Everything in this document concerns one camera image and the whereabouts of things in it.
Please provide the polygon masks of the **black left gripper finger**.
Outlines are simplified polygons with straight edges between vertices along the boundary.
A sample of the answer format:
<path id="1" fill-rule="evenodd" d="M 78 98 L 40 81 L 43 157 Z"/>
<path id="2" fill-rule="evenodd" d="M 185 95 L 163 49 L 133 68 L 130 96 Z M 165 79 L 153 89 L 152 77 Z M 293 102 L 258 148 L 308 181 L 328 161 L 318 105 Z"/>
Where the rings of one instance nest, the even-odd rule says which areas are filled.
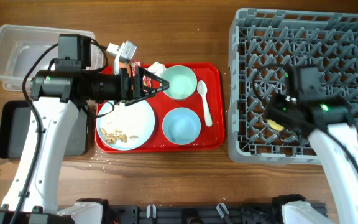
<path id="1" fill-rule="evenodd" d="M 138 67 L 138 73 L 139 73 L 139 75 L 142 75 L 143 77 L 147 77 L 147 78 L 150 78 L 151 80 L 155 80 L 155 81 L 159 82 L 160 87 L 162 89 L 169 88 L 169 82 L 167 80 L 163 79 L 162 77 L 156 76 L 155 74 L 148 71 L 146 68 Z"/>
<path id="2" fill-rule="evenodd" d="M 135 103 L 144 101 L 148 98 L 153 98 L 157 93 L 163 92 L 165 90 L 169 89 L 168 86 L 163 86 L 159 88 L 149 88 L 147 91 L 144 91 L 143 89 L 137 88 L 132 91 L 132 98 L 130 100 L 126 100 L 124 102 L 125 106 L 130 106 Z"/>

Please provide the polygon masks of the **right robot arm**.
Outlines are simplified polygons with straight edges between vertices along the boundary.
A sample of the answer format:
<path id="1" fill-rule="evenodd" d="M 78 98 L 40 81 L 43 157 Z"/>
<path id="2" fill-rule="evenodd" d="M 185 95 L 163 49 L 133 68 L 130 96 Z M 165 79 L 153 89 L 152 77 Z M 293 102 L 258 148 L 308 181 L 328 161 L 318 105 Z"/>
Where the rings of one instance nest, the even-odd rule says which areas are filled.
<path id="1" fill-rule="evenodd" d="M 307 137 L 320 159 L 328 180 L 339 219 L 358 223 L 358 132 L 347 101 L 328 97 L 321 91 L 316 65 L 281 65 L 285 72 L 286 94 L 265 100 L 264 119 L 274 130 L 298 131 Z"/>

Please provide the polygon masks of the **white plastic spoon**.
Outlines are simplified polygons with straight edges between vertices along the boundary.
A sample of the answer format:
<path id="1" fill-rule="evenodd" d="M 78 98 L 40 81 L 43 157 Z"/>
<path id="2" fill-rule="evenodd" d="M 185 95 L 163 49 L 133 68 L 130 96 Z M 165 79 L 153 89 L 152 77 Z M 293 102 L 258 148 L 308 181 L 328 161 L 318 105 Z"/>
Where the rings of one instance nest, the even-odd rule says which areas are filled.
<path id="1" fill-rule="evenodd" d="M 204 81 L 200 80 L 197 83 L 197 92 L 201 96 L 201 100 L 203 103 L 203 112 L 204 112 L 204 121 L 207 127 L 211 127 L 213 125 L 213 120 L 211 117 L 211 113 L 209 110 L 208 101 L 206 99 L 206 95 L 208 92 L 207 86 Z"/>

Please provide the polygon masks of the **green bowl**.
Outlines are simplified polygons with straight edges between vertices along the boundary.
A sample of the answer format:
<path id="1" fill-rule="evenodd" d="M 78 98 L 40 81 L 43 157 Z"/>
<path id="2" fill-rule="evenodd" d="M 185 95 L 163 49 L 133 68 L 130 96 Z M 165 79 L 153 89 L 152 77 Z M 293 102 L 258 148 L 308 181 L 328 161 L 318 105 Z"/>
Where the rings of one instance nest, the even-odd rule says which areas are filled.
<path id="1" fill-rule="evenodd" d="M 169 88 L 163 92 L 173 100 L 184 100 L 191 96 L 198 82 L 194 71 L 183 65 L 167 68 L 162 78 L 169 82 Z"/>

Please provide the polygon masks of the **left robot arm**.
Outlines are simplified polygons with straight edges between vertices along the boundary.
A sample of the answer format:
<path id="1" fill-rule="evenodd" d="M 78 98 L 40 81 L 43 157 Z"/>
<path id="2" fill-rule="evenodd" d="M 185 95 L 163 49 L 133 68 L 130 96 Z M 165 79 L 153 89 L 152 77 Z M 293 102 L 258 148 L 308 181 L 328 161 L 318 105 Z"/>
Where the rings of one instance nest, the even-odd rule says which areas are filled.
<path id="1" fill-rule="evenodd" d="M 48 69 L 32 67 L 24 77 L 30 123 L 15 178 L 2 201 L 0 223 L 117 222 L 108 201 L 100 198 L 58 209 L 58 180 L 71 130 L 89 100 L 129 106 L 167 90 L 169 83 L 141 67 L 133 77 L 120 67 L 133 58 L 131 42 L 101 47 L 104 56 L 115 58 L 112 74 L 91 69 L 91 49 L 97 45 L 88 36 L 61 34 L 54 45 L 58 56 Z"/>

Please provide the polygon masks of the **yellow cup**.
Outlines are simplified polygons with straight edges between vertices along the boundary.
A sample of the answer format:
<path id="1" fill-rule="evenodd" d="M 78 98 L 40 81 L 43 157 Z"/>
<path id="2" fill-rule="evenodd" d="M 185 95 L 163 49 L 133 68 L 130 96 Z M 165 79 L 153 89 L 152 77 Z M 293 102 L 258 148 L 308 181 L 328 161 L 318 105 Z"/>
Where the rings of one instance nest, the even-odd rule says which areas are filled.
<path id="1" fill-rule="evenodd" d="M 283 131 L 285 129 L 282 125 L 276 123 L 275 121 L 273 121 L 271 119 L 267 120 L 267 124 L 270 126 L 270 128 L 272 128 L 276 131 Z"/>

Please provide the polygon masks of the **light blue bowl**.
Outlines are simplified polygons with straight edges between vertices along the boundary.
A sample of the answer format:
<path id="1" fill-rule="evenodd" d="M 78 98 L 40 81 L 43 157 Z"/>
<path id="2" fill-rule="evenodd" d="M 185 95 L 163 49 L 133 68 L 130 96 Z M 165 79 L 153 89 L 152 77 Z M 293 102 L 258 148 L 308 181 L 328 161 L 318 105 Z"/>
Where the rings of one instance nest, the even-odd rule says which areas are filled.
<path id="1" fill-rule="evenodd" d="M 189 108 L 170 110 L 162 122 L 164 136 L 176 145 L 187 145 L 197 139 L 201 132 L 198 115 Z"/>

